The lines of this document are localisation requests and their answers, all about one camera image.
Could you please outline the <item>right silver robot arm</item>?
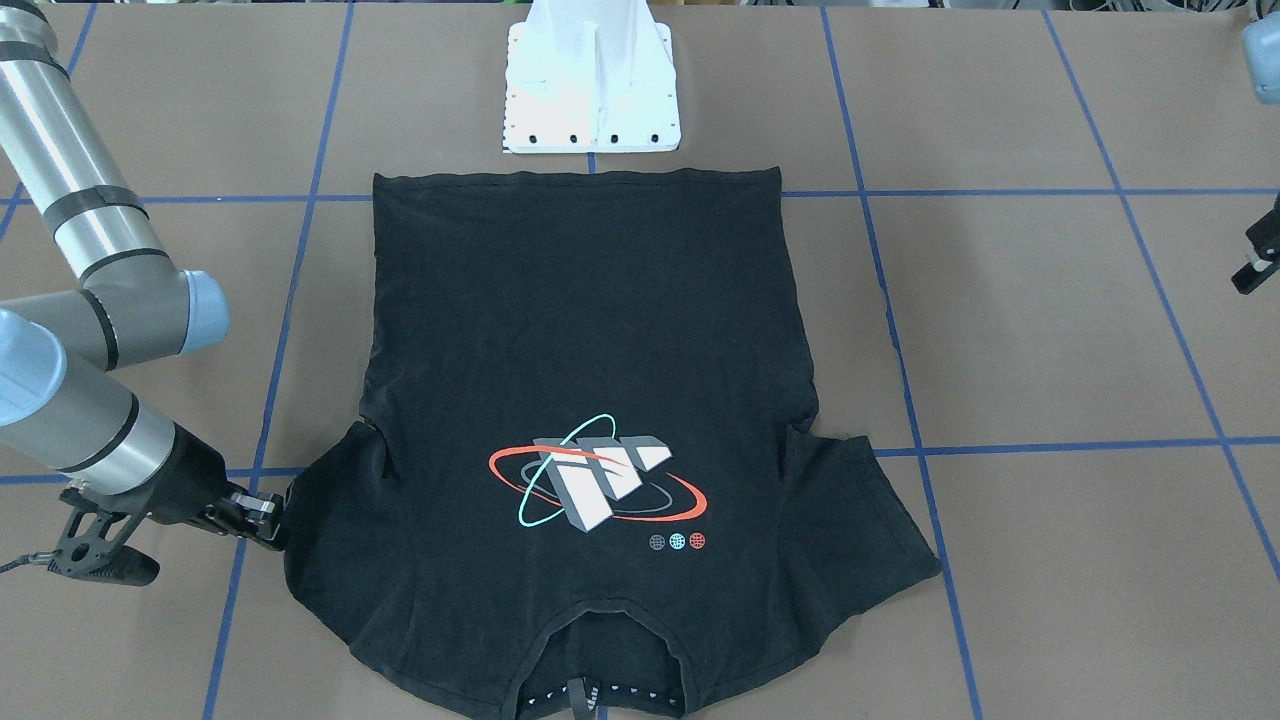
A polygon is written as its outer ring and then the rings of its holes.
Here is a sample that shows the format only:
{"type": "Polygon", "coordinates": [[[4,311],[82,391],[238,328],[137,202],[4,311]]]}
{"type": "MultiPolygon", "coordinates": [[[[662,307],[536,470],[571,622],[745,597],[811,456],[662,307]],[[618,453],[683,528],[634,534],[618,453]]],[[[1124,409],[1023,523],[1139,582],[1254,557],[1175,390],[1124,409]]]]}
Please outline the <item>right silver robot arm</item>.
{"type": "Polygon", "coordinates": [[[182,270],[106,150],[32,1],[3,4],[3,151],[76,287],[3,304],[3,443],[70,482],[72,505],[282,544],[283,498],[115,379],[229,331],[227,297],[182,270]]]}

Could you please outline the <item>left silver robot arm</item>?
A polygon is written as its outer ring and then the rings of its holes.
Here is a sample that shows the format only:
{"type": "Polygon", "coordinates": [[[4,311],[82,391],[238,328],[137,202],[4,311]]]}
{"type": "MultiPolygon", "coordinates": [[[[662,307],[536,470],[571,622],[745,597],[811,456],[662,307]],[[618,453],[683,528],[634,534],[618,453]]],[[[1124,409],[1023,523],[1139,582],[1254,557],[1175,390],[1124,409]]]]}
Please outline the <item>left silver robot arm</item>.
{"type": "MultiPolygon", "coordinates": [[[[1256,97],[1266,105],[1279,102],[1279,9],[1277,1],[1253,1],[1256,19],[1242,35],[1247,69],[1256,97]]],[[[1266,214],[1245,231],[1251,251],[1245,265],[1231,275],[1242,295],[1256,291],[1277,272],[1279,197],[1266,214]]]]}

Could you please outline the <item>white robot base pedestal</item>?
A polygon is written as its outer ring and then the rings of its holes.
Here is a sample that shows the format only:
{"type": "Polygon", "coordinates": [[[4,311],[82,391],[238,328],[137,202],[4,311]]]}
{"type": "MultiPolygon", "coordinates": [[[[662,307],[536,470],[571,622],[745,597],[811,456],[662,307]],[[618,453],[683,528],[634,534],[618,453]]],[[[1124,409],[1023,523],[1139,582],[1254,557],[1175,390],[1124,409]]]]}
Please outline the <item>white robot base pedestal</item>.
{"type": "Polygon", "coordinates": [[[672,32],[645,1],[534,1],[507,35],[503,152],[672,152],[672,32]]]}

